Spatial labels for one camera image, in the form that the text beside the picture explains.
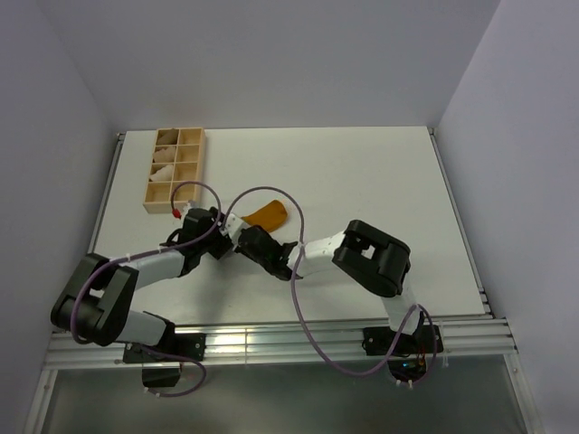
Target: white tabletop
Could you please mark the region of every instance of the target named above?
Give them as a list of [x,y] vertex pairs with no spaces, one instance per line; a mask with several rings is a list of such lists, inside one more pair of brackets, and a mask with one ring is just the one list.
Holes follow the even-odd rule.
[[[333,235],[359,219],[406,242],[417,301],[434,316],[482,315],[484,309],[441,170],[425,127],[207,130],[204,180],[227,207],[241,191],[273,185],[292,194],[306,216],[306,241]],[[179,223],[148,214],[142,202],[155,131],[125,138],[95,251],[121,256],[153,249]],[[246,196],[235,212],[254,212],[273,198],[289,211],[273,233],[298,237],[299,218],[275,193]],[[202,205],[214,204],[203,194]],[[378,297],[341,270],[298,283],[310,320],[384,317]],[[135,295],[133,310],[178,324],[296,321],[288,282],[242,255],[209,255],[183,278],[157,282]]]

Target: cable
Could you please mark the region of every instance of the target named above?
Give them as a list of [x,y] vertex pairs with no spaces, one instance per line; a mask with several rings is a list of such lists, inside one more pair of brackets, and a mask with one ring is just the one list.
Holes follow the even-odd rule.
[[428,377],[428,375],[430,374],[432,366],[434,366],[434,362],[436,361],[437,342],[436,342],[436,333],[435,333],[434,323],[432,321],[432,318],[431,318],[430,314],[428,313],[428,311],[422,305],[418,305],[418,304],[412,305],[410,307],[410,309],[408,309],[408,312],[404,316],[403,321],[400,324],[400,327],[398,328],[398,331],[394,335],[394,339],[393,339],[392,343],[390,344],[390,348],[386,352],[386,356],[384,357],[384,359],[382,361],[378,362],[373,368],[371,368],[367,371],[362,371],[362,372],[351,371],[351,370],[341,366],[339,363],[334,362],[332,359],[330,359],[327,356],[326,353],[324,353],[324,351],[319,346],[318,342],[316,342],[316,339],[314,339],[314,336],[309,331],[308,324],[306,323],[306,320],[301,312],[301,307],[299,306],[298,293],[296,290],[296,280],[297,280],[297,276],[298,276],[299,263],[301,262],[301,259],[304,255],[304,230],[305,230],[304,213],[301,210],[301,207],[299,206],[299,204],[296,202],[296,200],[293,197],[291,197],[288,193],[284,192],[280,188],[271,187],[271,186],[267,186],[267,185],[263,185],[263,186],[259,186],[259,187],[253,187],[253,188],[250,188],[249,190],[246,190],[245,192],[239,194],[233,200],[232,204],[229,206],[229,208],[227,210],[227,213],[225,214],[225,220],[227,220],[227,217],[231,213],[233,206],[235,206],[235,204],[237,204],[243,198],[243,196],[245,196],[246,194],[252,193],[252,192],[259,191],[259,190],[269,190],[269,191],[277,192],[277,193],[284,195],[285,197],[287,197],[289,199],[290,202],[293,203],[293,205],[296,207],[296,210],[298,210],[299,222],[300,222],[300,226],[299,226],[299,254],[298,254],[298,257],[296,259],[296,263],[294,264],[294,267],[291,270],[291,279],[289,280],[289,285],[291,287],[291,299],[293,301],[293,306],[296,309],[296,314],[298,315],[299,324],[301,325],[301,328],[303,329],[304,333],[306,334],[306,337],[309,340],[309,343],[314,347],[314,350],[316,350],[316,353],[318,353],[318,355],[324,360],[324,362],[326,362],[327,364],[332,366],[334,369],[336,369],[337,371],[339,371],[345,375],[350,375],[353,377],[366,377],[367,375],[377,373],[388,362],[388,359],[392,355],[392,352],[394,351],[396,344],[398,343],[398,340],[400,339],[400,335],[402,334],[402,331],[403,331],[404,327],[406,326],[408,319],[410,318],[410,316],[414,312],[414,310],[416,310],[418,308],[418,309],[422,310],[423,313],[426,315],[426,317],[428,318],[430,327],[432,329],[433,353],[432,353],[432,362],[428,365],[426,372],[419,380],[417,380],[413,383],[416,384],[416,383],[426,379],[426,377]]
[[105,270],[114,267],[115,265],[119,265],[119,264],[123,264],[125,262],[129,262],[130,260],[134,260],[134,259],[143,259],[143,258],[147,258],[149,256],[154,256],[154,255],[158,255],[160,253],[165,253],[166,251],[170,251],[170,250],[176,250],[182,247],[188,247],[191,246],[199,241],[201,241],[202,239],[206,238],[207,236],[209,236],[209,234],[211,232],[214,231],[214,229],[217,227],[217,225],[219,224],[219,221],[221,219],[221,200],[219,199],[219,196],[217,195],[217,193],[215,192],[215,190],[213,188],[211,188],[209,185],[205,184],[205,183],[201,183],[198,181],[185,181],[181,184],[179,184],[171,193],[171,206],[173,207],[173,199],[175,198],[175,194],[177,192],[177,190],[181,187],[183,187],[184,185],[188,185],[188,184],[193,184],[193,185],[201,185],[203,188],[206,188],[207,190],[209,190],[209,192],[211,192],[211,194],[214,196],[215,200],[217,201],[217,216],[215,217],[215,222],[214,224],[211,226],[211,228],[209,228],[207,230],[207,232],[205,232],[203,235],[198,236],[197,238],[195,238],[194,240],[190,240],[188,242],[184,242],[182,244],[176,244],[174,246],[170,246],[170,247],[165,247],[163,249],[155,249],[155,250],[149,250],[149,251],[144,251],[142,253],[139,253],[137,255],[134,255],[132,257],[127,256],[124,258],[118,258],[118,259],[114,259],[111,260],[109,262],[107,262],[106,264],[102,265],[101,267],[98,267],[91,275],[90,277],[87,279],[86,282],[84,282],[84,285],[82,285],[81,291],[79,291],[78,296],[76,297],[76,300],[74,301],[74,306],[72,307],[72,313],[71,313],[71,333],[72,333],[72,339],[74,339],[74,341],[77,344],[88,344],[89,341],[86,341],[84,339],[82,339],[79,336],[79,329],[77,327],[77,322],[78,322],[78,317],[79,317],[79,310],[81,308],[81,301],[84,298],[84,296],[90,291],[90,287],[92,285],[92,283],[95,281],[95,279]]
[[177,362],[189,362],[189,363],[197,365],[199,367],[199,369],[201,369],[201,379],[193,387],[191,387],[185,391],[168,393],[168,392],[160,392],[157,389],[147,389],[147,392],[149,392],[149,393],[153,393],[154,395],[160,396],[163,398],[178,398],[180,396],[185,396],[185,395],[188,395],[189,393],[195,392],[197,389],[199,389],[201,387],[201,385],[205,381],[205,378],[207,378],[207,369],[205,369],[205,367],[200,362],[197,362],[195,359],[191,359],[189,357],[183,357],[181,355],[176,355],[176,354],[161,353],[161,352],[154,350],[153,348],[146,346],[146,345],[141,345],[141,347],[143,348],[143,350],[146,353],[149,353],[151,355],[156,355],[158,357],[165,357],[167,359],[173,359]]

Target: purple cable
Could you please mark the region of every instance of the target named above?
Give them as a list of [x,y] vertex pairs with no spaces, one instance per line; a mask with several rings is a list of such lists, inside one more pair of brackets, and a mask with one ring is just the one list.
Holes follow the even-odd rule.
[[[194,240],[190,240],[190,241],[184,242],[182,244],[177,244],[175,246],[165,247],[165,248],[160,249],[160,250],[144,251],[142,253],[138,253],[134,256],[131,256],[130,260],[143,259],[143,258],[147,258],[149,256],[157,255],[159,253],[165,253],[166,251],[176,250],[176,249],[179,249],[182,247],[191,246],[191,245],[195,244],[196,242],[199,242],[202,239],[204,239],[205,237],[209,236],[209,234],[214,231],[214,229],[217,227],[217,224],[219,224],[219,220],[220,220],[221,215],[222,215],[221,201],[219,200],[219,196],[217,195],[215,190],[213,188],[211,188],[209,185],[207,185],[205,183],[197,182],[197,181],[185,181],[185,182],[179,184],[171,193],[171,208],[174,207],[174,199],[175,199],[175,194],[176,194],[177,190],[179,188],[181,188],[182,186],[188,185],[188,184],[201,185],[203,188],[206,188],[207,190],[209,190],[211,192],[211,194],[214,196],[215,201],[217,202],[217,217],[215,218],[215,223],[211,226],[211,228],[209,228],[209,230],[206,233],[198,236]],[[113,267],[113,266],[118,265],[118,264],[123,264],[123,263],[128,262],[128,261],[129,261],[128,258],[118,258],[118,259],[114,259],[114,260],[107,262],[103,266],[97,268],[90,275],[90,277],[87,279],[87,281],[84,282],[84,285],[82,285],[81,291],[79,292],[79,295],[76,297],[76,300],[74,302],[74,306],[72,307],[72,313],[71,313],[71,333],[72,333],[72,339],[74,339],[74,341],[76,343],[78,343],[78,344],[88,344],[89,343],[88,341],[81,339],[81,337],[79,336],[79,330],[77,328],[77,322],[78,322],[78,317],[79,317],[79,310],[81,308],[81,301],[86,296],[86,294],[90,291],[90,287],[92,286],[92,283],[106,269],[109,269],[110,267]]]
[[167,359],[173,359],[173,360],[176,360],[178,362],[189,362],[189,363],[197,365],[201,369],[201,379],[195,384],[195,386],[187,389],[186,391],[167,393],[167,392],[160,392],[156,389],[147,389],[147,392],[153,393],[154,395],[158,395],[158,396],[163,397],[163,398],[178,398],[180,396],[185,396],[185,395],[188,395],[189,393],[195,392],[197,389],[199,389],[201,387],[201,385],[205,381],[205,378],[207,377],[207,370],[200,362],[197,362],[195,359],[190,359],[189,357],[183,357],[181,355],[161,353],[161,352],[154,350],[153,348],[150,348],[146,345],[141,345],[141,347],[143,348],[143,350],[145,350],[145,352],[147,352],[149,354],[156,355],[159,357],[165,357]]
[[373,373],[376,373],[380,369],[382,369],[382,367],[388,362],[388,359],[392,355],[392,352],[394,351],[396,344],[398,343],[398,340],[400,339],[400,335],[402,334],[404,326],[406,326],[406,323],[408,322],[410,315],[414,312],[414,310],[419,308],[424,312],[424,314],[428,318],[428,321],[429,321],[431,329],[432,329],[432,336],[433,336],[433,338],[432,338],[433,339],[432,361],[427,366],[427,369],[426,369],[426,372],[424,373],[424,375],[419,380],[416,380],[415,382],[413,382],[413,384],[417,384],[418,382],[421,382],[422,380],[424,380],[430,374],[431,368],[434,365],[434,362],[436,361],[437,342],[436,342],[436,333],[434,330],[434,323],[432,321],[432,318],[431,318],[430,314],[428,313],[428,311],[422,305],[412,305],[410,307],[410,309],[408,309],[408,312],[404,316],[403,321],[400,324],[400,327],[398,328],[398,331],[394,335],[394,340],[392,341],[392,343],[390,344],[390,347],[388,348],[388,351],[386,352],[386,356],[384,357],[384,359],[382,359],[382,361],[377,363],[376,366],[374,366],[373,368],[371,368],[367,371],[362,371],[362,372],[350,371],[349,369],[341,366],[339,363],[334,362],[332,359],[330,359],[327,356],[326,353],[324,353],[324,351],[319,346],[318,342],[316,342],[316,339],[314,339],[314,336],[309,331],[306,320],[305,320],[303,314],[301,313],[301,307],[299,306],[299,301],[298,301],[298,293],[296,290],[296,279],[298,276],[299,263],[301,262],[301,259],[302,259],[303,254],[304,254],[303,246],[304,246],[305,219],[304,219],[304,213],[301,210],[301,207],[296,202],[296,200],[293,197],[291,197],[288,193],[286,193],[283,190],[276,188],[276,187],[270,187],[270,186],[265,186],[265,185],[260,186],[260,187],[253,187],[253,188],[250,188],[249,190],[241,193],[239,196],[237,196],[233,200],[232,204],[229,206],[229,209],[227,210],[227,213],[225,214],[225,220],[227,220],[227,217],[231,213],[233,206],[235,204],[237,204],[239,202],[239,200],[242,199],[243,196],[245,196],[246,194],[252,193],[252,192],[259,191],[259,190],[269,190],[269,191],[277,192],[279,194],[286,196],[289,199],[289,201],[292,202],[293,205],[298,210],[299,220],[300,220],[300,226],[299,226],[299,244],[300,244],[300,246],[299,246],[299,254],[298,254],[298,257],[296,259],[296,263],[294,264],[294,267],[291,270],[291,279],[289,280],[289,284],[291,287],[291,299],[293,301],[293,306],[296,309],[296,314],[298,315],[299,324],[301,325],[301,328],[303,329],[304,333],[306,334],[306,337],[308,338],[309,343],[311,344],[311,346],[314,347],[314,350],[316,350],[316,353],[318,353],[318,355],[324,360],[324,362],[326,362],[327,364],[332,366],[334,369],[336,369],[337,371],[339,371],[345,375],[350,375],[353,377],[366,377],[367,375],[371,375]]

